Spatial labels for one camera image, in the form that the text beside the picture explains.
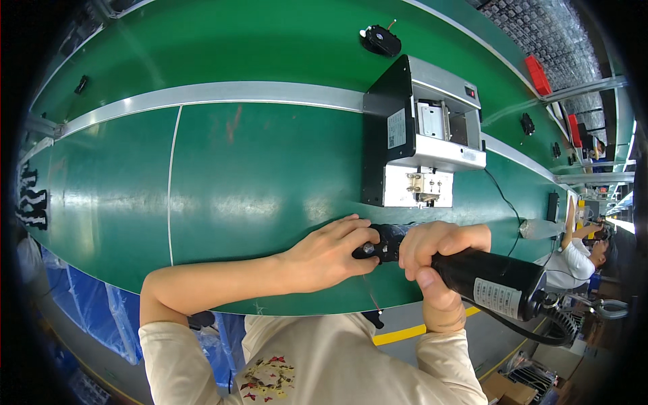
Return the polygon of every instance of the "white shirt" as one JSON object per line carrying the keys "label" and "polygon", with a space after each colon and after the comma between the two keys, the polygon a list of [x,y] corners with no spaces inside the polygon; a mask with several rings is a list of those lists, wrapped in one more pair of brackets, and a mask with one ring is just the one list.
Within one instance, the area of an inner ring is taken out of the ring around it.
{"label": "white shirt", "polygon": [[588,259],[590,254],[582,239],[573,238],[565,250],[559,253],[550,253],[551,258],[549,258],[550,255],[545,255],[534,263],[540,266],[547,263],[544,267],[547,270],[547,285],[568,290],[586,283],[596,271],[594,263]]}
{"label": "white shirt", "polygon": [[373,344],[361,314],[247,316],[248,362],[221,398],[211,367],[189,328],[154,322],[139,329],[156,405],[467,404],[487,399],[468,358],[466,332],[426,333],[419,368]]}

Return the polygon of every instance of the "green workbench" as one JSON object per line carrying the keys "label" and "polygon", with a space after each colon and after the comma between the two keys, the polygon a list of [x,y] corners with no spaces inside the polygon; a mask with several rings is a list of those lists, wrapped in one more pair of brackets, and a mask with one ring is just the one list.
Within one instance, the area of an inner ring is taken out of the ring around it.
{"label": "green workbench", "polygon": [[[393,1],[156,0],[117,20],[79,50],[45,87],[32,111],[70,121],[110,102],[202,82],[275,80],[365,91],[393,60],[362,49],[358,30],[397,18],[403,52],[475,83],[482,130],[548,168],[564,137],[531,92],[489,51],[445,22]],[[80,95],[82,75],[91,79]],[[536,134],[520,145],[524,109]],[[380,208],[359,203],[362,116],[287,104],[179,107],[113,119],[36,154],[32,168],[50,192],[49,228],[30,232],[74,267],[139,292],[149,272],[171,264],[260,257],[288,249],[309,231],[358,213],[376,223],[445,220],[487,223],[492,251],[506,254],[517,220],[483,171],[457,173],[452,209]],[[488,153],[487,167],[521,217],[543,218],[547,194],[566,192]],[[514,257],[534,260],[549,240],[520,240]],[[421,299],[395,264],[313,294],[266,297],[226,312],[310,315],[383,308]]]}

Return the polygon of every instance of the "worker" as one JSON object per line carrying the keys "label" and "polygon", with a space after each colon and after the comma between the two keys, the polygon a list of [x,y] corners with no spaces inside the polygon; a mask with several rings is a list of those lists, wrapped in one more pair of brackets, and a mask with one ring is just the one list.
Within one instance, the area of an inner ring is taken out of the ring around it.
{"label": "worker", "polygon": [[227,303],[333,287],[370,273],[378,258],[351,252],[378,232],[357,214],[327,224],[293,248],[261,259],[184,264],[156,270],[142,286],[139,337],[156,405],[171,404],[482,404],[487,399],[468,357],[460,296],[431,269],[432,255],[491,248],[485,225],[432,222],[413,227],[399,266],[424,297],[427,332],[419,368],[373,343],[375,326],[359,313],[310,317],[246,316],[245,368],[220,397],[187,316]]}
{"label": "worker", "polygon": [[569,290],[580,287],[588,282],[594,272],[606,261],[606,252],[610,242],[602,240],[595,242],[591,252],[583,244],[583,238],[590,233],[602,230],[603,224],[591,224],[574,231],[575,211],[574,202],[570,197],[560,253],[556,254],[552,251],[535,261],[535,264],[545,267],[547,286],[550,289]]}

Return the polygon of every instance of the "red plastic bin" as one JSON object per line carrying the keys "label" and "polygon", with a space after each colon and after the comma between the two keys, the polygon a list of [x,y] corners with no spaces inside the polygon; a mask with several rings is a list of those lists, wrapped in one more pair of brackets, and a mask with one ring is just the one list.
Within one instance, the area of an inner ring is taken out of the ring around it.
{"label": "red plastic bin", "polygon": [[576,114],[568,115],[567,121],[569,122],[569,128],[572,132],[573,145],[577,148],[582,148],[583,142],[581,142],[581,133],[578,132],[578,121],[576,121]]}
{"label": "red plastic bin", "polygon": [[526,63],[529,72],[531,73],[531,79],[533,80],[533,85],[535,89],[543,96],[551,93],[551,86],[549,86],[549,80],[544,74],[544,70],[540,62],[535,58],[535,56],[530,55],[524,58],[524,63]]}

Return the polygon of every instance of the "screw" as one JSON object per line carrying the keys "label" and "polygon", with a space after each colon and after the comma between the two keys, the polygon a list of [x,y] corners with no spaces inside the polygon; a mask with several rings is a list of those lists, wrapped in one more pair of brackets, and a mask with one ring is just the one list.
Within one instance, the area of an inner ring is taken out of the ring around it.
{"label": "screw", "polygon": [[373,253],[373,251],[374,251],[373,243],[369,243],[369,242],[365,243],[365,244],[362,246],[362,251],[363,251],[364,253],[368,254],[368,255],[371,254],[371,253]]}

